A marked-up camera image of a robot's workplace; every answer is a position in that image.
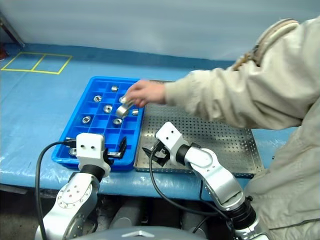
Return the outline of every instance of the white wall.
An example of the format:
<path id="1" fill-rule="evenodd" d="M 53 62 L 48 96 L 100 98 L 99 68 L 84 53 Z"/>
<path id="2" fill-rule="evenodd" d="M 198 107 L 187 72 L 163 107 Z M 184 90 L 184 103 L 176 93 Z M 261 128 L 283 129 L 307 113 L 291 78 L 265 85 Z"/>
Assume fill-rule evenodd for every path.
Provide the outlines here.
<path id="1" fill-rule="evenodd" d="M 281 18 L 320 14 L 320 0 L 0 0 L 26 43 L 234 60 Z"/>

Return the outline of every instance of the perforated metal plate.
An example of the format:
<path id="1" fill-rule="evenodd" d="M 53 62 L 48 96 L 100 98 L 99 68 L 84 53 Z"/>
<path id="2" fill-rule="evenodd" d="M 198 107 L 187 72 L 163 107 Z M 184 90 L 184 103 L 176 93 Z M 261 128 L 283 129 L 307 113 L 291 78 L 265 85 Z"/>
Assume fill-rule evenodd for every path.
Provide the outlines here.
<path id="1" fill-rule="evenodd" d="M 142 129 L 134 167 L 137 171 L 149 171 L 149 158 L 142 147 L 150 149 L 156 142 L 155 134 L 170 121 L 189 143 L 211 149 L 221 165 L 236 177 L 252 178 L 263 169 L 257 146 L 250 129 L 234 128 L 221 122 L 204 121 L 177 107 L 149 104 L 144 112 Z M 162 168 L 152 163 L 155 172 L 191 173 L 181 164 L 170 161 Z"/>

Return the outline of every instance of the yellow tape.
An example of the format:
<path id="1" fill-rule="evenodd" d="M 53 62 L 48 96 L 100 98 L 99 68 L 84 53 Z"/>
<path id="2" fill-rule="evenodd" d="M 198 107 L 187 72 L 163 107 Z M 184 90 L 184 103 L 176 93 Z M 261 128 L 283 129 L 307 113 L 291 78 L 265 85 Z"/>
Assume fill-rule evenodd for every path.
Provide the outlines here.
<path id="1" fill-rule="evenodd" d="M 32 54 L 32 55 L 43 55 L 31 69 L 16 69 L 16 68 L 7 68 L 18 56 L 21 54 Z M 45 58 L 45 56 L 57 56 L 57 57 L 68 57 L 66 62 L 62 65 L 62 67 L 59 69 L 59 71 L 41 71 L 41 70 L 35 70 L 36 67 L 41 63 L 41 61 Z M 65 54 L 54 54 L 54 53 L 41 53 L 41 52 L 28 52 L 28 51 L 21 51 L 19 52 L 14 58 L 12 58 L 3 68 L 1 68 L 1 71 L 11 71 L 11 72 L 27 72 L 27 73 L 41 73 L 41 74 L 56 74 L 59 75 L 64 68 L 67 66 L 67 64 L 70 62 L 73 56 L 71 55 L 65 55 Z"/>

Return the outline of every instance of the jacket sleeve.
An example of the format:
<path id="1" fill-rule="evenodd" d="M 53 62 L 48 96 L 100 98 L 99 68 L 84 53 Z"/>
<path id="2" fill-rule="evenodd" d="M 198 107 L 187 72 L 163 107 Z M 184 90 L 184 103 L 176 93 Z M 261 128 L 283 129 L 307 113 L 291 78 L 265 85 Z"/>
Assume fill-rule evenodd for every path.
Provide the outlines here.
<path id="1" fill-rule="evenodd" d="M 320 95 L 320 17 L 279 39 L 264 55 L 238 71 L 196 70 L 165 84 L 170 106 L 238 128 L 299 126 Z"/>

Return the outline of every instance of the blue plastic tray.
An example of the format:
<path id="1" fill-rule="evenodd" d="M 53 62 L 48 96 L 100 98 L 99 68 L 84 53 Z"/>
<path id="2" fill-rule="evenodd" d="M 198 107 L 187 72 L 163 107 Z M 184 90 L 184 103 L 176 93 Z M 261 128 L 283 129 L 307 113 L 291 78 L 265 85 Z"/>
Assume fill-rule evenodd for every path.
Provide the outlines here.
<path id="1" fill-rule="evenodd" d="M 67 137 L 75 138 L 80 133 L 102 134 L 105 139 L 105 147 L 108 148 L 109 152 L 115 152 L 119 149 L 122 138 L 126 137 L 125 154 L 122 159 L 114 159 L 111 169 L 114 171 L 133 169 L 144 108 L 139 108 L 138 116 L 133 116 L 132 110 L 130 110 L 121 125 L 114 125 L 113 119 L 117 118 L 116 110 L 121 105 L 119 98 L 138 80 L 136 78 L 108 76 L 92 77 L 62 133 L 60 141 Z M 112 92 L 112 86 L 117 86 L 118 91 Z M 97 95 L 102 96 L 100 102 L 94 101 L 94 97 Z M 104 112 L 105 105 L 112 105 L 111 113 Z M 85 116 L 91 117 L 91 121 L 86 124 L 82 123 Z M 52 160 L 67 168 L 77 168 L 79 164 L 78 159 L 70 155 L 69 148 L 64 145 L 58 145 L 55 148 Z"/>

